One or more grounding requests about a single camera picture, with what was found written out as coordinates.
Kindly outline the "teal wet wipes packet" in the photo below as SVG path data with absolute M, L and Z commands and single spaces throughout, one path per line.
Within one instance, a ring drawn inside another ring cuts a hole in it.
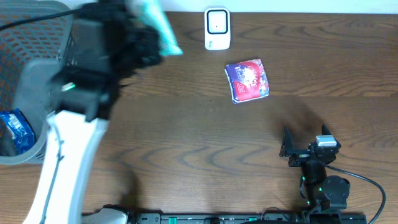
M 163 57 L 182 55 L 167 16 L 158 0 L 126 0 L 128 10 L 145 25 L 159 33 L 160 54 Z

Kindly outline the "red purple snack packet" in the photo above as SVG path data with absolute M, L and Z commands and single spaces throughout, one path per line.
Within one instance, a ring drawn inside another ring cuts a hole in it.
M 269 96 L 270 86 L 261 59 L 228 64 L 224 71 L 234 104 Z

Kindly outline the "blue snack bar wrapper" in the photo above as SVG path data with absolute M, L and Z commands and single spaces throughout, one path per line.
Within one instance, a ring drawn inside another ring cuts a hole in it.
M 34 130 L 19 108 L 2 111 L 1 119 L 11 134 L 17 155 L 27 152 L 34 146 L 36 142 Z

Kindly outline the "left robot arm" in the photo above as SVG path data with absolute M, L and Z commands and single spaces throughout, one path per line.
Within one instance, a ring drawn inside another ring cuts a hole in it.
M 130 1 L 82 5 L 74 43 L 46 84 L 45 159 L 26 223 L 80 223 L 97 148 L 108 129 L 119 82 L 161 61 L 159 33 L 139 22 Z

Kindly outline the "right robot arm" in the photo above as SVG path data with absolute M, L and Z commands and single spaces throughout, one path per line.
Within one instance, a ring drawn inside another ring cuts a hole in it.
M 323 125 L 322 133 L 306 149 L 296 149 L 288 129 L 279 156 L 289 159 L 290 167 L 300 167 L 300 194 L 307 208 L 300 212 L 303 223 L 343 223 L 342 211 L 347 208 L 350 182 L 337 175 L 328 175 L 326 166 L 336 159 L 341 144 Z

